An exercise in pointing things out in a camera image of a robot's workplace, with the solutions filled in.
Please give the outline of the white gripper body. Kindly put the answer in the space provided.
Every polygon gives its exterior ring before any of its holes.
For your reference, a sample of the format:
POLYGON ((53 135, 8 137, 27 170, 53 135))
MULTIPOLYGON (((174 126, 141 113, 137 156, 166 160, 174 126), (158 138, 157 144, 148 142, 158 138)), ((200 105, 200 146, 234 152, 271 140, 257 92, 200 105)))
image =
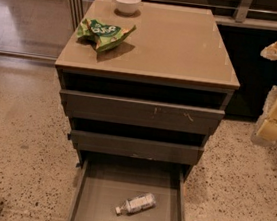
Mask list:
POLYGON ((277 61, 277 41, 264 47, 260 55, 265 59, 277 61))

